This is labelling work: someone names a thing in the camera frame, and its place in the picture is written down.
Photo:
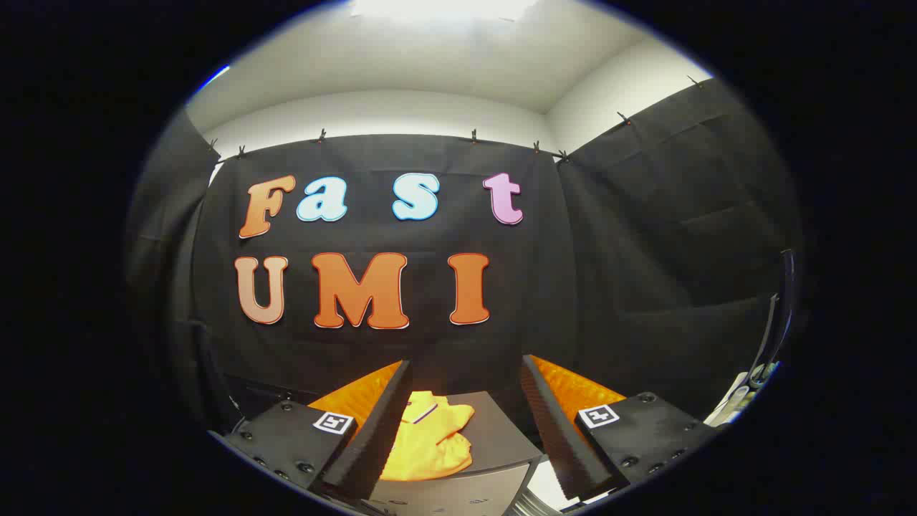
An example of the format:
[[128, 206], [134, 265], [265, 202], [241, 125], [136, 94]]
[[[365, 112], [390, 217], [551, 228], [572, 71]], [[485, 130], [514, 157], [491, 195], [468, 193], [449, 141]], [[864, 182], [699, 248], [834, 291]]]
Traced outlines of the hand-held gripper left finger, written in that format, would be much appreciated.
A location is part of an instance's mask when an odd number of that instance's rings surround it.
[[243, 463], [301, 495], [360, 502], [383, 473], [412, 373], [411, 362], [399, 360], [335, 390], [324, 408], [285, 399], [229, 431], [209, 434]]

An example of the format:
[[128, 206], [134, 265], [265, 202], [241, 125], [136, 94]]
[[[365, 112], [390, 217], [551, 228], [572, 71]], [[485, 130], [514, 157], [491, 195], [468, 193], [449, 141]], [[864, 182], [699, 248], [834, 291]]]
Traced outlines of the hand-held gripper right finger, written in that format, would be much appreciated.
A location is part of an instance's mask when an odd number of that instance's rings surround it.
[[520, 381], [567, 497], [585, 500], [642, 484], [719, 434], [662, 396], [622, 396], [535, 355], [523, 356]]

